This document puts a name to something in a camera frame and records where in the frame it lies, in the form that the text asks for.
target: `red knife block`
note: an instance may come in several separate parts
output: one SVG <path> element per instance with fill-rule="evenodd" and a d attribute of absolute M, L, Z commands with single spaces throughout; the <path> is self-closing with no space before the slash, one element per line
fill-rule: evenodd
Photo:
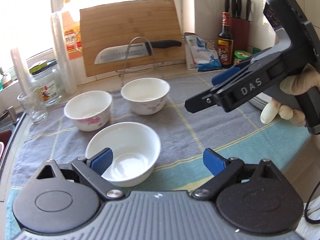
<path fill-rule="evenodd" d="M 250 21 L 230 18 L 230 29 L 233 35 L 233 51 L 248 49 Z"/>

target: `hand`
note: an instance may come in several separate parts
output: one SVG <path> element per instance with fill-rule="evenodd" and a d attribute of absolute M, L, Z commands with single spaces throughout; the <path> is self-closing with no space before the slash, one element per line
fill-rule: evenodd
<path fill-rule="evenodd" d="M 294 96 L 307 92 L 311 87 L 320 88 L 320 74 L 310 64 L 305 66 L 301 74 L 286 77 L 280 83 L 280 89 L 284 93 Z M 273 98 L 270 103 L 264 107 L 260 120 L 262 123 L 268 124 L 278 113 L 281 118 L 289 120 L 295 126 L 304 126 L 306 124 L 303 112 L 291 109 L 289 106 L 281 105 L 281 103 Z"/>

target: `wooden cutting board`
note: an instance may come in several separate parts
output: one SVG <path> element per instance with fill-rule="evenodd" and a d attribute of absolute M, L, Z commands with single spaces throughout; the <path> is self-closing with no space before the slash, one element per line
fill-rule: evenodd
<path fill-rule="evenodd" d="M 127 45 L 139 36 L 149 41 L 177 40 L 181 30 L 173 0 L 139 0 L 99 5 L 80 10 L 80 30 L 87 77 L 123 69 L 124 61 L 94 64 L 108 47 Z M 144 42 L 137 39 L 134 43 Z M 154 49 L 158 62 L 184 59 L 184 48 Z M 152 56 L 129 59 L 128 67 L 154 63 Z"/>

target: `soy sauce bottle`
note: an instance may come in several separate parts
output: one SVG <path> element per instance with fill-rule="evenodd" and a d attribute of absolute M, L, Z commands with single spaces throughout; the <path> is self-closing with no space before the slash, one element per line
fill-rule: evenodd
<path fill-rule="evenodd" d="M 218 52 L 219 60 L 223 68 L 232 66 L 232 50 L 233 50 L 233 36 L 230 31 L 230 15 L 227 12 L 222 13 L 222 30 L 218 36 Z"/>

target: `white logo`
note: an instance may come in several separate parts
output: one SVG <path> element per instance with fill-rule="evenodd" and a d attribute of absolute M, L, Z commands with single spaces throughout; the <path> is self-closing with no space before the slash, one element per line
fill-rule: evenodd
<path fill-rule="evenodd" d="M 153 195 L 155 198 L 160 199 L 163 197 L 163 195 L 161 193 L 157 193 L 155 195 Z"/>
<path fill-rule="evenodd" d="M 255 85 L 256 86 L 260 86 L 261 83 L 262 82 L 260 81 L 260 78 L 257 78 Z M 256 87 L 252 83 L 249 83 L 249 87 L 250 87 L 250 91 L 256 89 Z M 241 88 L 241 92 L 242 92 L 243 95 L 246 95 L 248 93 L 248 90 L 247 90 L 246 87 L 243 87 L 243 88 Z"/>

